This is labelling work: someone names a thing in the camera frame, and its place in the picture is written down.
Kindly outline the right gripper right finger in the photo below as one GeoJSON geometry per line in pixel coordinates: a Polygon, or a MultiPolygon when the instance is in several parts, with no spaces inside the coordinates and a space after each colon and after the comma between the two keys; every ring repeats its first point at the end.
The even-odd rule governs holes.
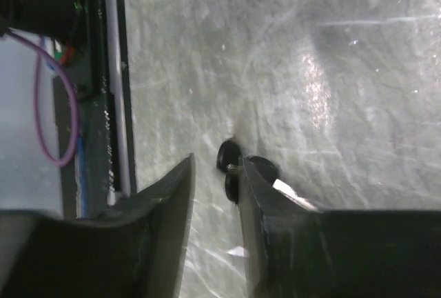
{"type": "Polygon", "coordinates": [[[307,210],[243,159],[250,297],[439,297],[440,213],[307,210]]]}

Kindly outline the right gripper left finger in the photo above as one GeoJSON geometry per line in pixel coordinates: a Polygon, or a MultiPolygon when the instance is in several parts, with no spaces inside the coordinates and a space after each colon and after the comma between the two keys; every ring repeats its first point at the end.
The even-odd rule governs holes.
{"type": "Polygon", "coordinates": [[[177,297],[195,158],[91,219],[1,212],[2,297],[177,297]]]}

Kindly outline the black head key bunch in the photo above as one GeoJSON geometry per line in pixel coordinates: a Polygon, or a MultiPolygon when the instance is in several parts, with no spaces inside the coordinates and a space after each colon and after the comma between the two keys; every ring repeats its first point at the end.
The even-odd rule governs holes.
{"type": "MultiPolygon", "coordinates": [[[[242,170],[239,161],[242,158],[240,146],[232,139],[220,145],[216,158],[216,168],[225,174],[225,194],[235,204],[239,202],[239,174],[242,170]]],[[[305,210],[318,210],[315,205],[300,197],[291,186],[280,180],[279,169],[272,161],[257,155],[249,157],[249,161],[261,177],[280,194],[305,210]]]]}

